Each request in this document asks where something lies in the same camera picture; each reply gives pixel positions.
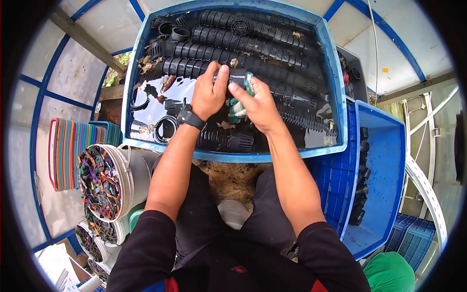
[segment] left hand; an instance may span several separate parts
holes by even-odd
[[[216,83],[213,84],[214,73],[217,74]],[[191,99],[192,111],[203,121],[218,112],[226,101],[227,82],[229,80],[229,67],[211,62],[206,72],[196,79],[195,92]]]

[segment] leg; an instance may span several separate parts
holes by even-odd
[[[160,157],[154,163],[157,167]],[[199,249],[207,245],[228,226],[222,220],[209,187],[209,176],[191,164],[190,183],[185,201],[175,223],[177,262],[186,263]]]
[[[259,176],[252,203],[253,213],[240,233],[249,240],[272,247],[283,256],[287,255],[297,237],[279,202],[273,167]]]

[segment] right hand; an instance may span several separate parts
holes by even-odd
[[[248,118],[256,128],[265,135],[271,134],[285,124],[277,111],[269,86],[256,77],[251,78],[251,85],[255,93],[254,97],[234,82],[229,84],[228,88],[233,97],[243,104]]]

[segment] black shirt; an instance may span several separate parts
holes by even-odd
[[[159,211],[146,211],[118,256],[107,290],[370,291],[360,265],[328,223],[307,226],[297,244],[298,264],[233,230],[171,272],[175,224]]]

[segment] blue plastic crate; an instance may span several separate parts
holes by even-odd
[[[370,145],[367,167],[371,175],[365,182],[365,216],[360,226],[348,225],[342,238],[354,258],[360,260],[388,240],[394,225],[404,183],[405,125],[360,100],[349,106],[349,112],[355,112],[358,131],[360,127],[368,128]]]
[[[416,220],[414,216],[398,213],[383,252],[397,251],[401,246],[407,228]]]
[[[416,219],[407,228],[398,252],[409,263],[414,272],[425,257],[435,236],[435,231],[435,223],[423,219]]]
[[[344,236],[354,201],[360,160],[360,130],[355,111],[347,113],[348,142],[344,152],[306,159],[305,163],[318,185],[321,209],[326,221]]]
[[[338,144],[334,146],[302,150],[300,151],[300,156],[302,158],[317,157],[344,151],[347,147],[346,96],[342,70],[340,68],[340,61],[337,55],[333,37],[329,30],[329,26],[327,22],[319,15],[274,0],[236,0],[235,2],[225,2],[220,0],[187,1],[185,3],[175,4],[170,7],[153,11],[148,14],[141,25],[140,31],[134,43],[132,56],[128,63],[128,73],[125,78],[121,116],[123,143],[125,145],[157,152],[164,152],[167,148],[166,145],[162,145],[156,142],[147,142],[130,138],[130,127],[133,120],[130,104],[132,102],[133,87],[136,83],[139,70],[137,66],[137,60],[141,58],[143,54],[145,41],[147,40],[151,30],[151,22],[158,15],[174,15],[178,13],[184,13],[186,11],[195,11],[205,8],[214,10],[222,8],[249,8],[268,14],[274,13],[275,11],[280,11],[281,15],[283,16],[314,26],[317,38],[325,54],[324,67],[327,68],[327,73],[329,76],[327,85],[329,87],[329,94],[332,97],[330,98],[331,108],[334,114],[334,121],[337,121],[336,123],[338,125],[340,140]],[[262,163],[272,161],[271,155],[269,153],[234,154],[203,150],[195,150],[193,158],[229,163]]]

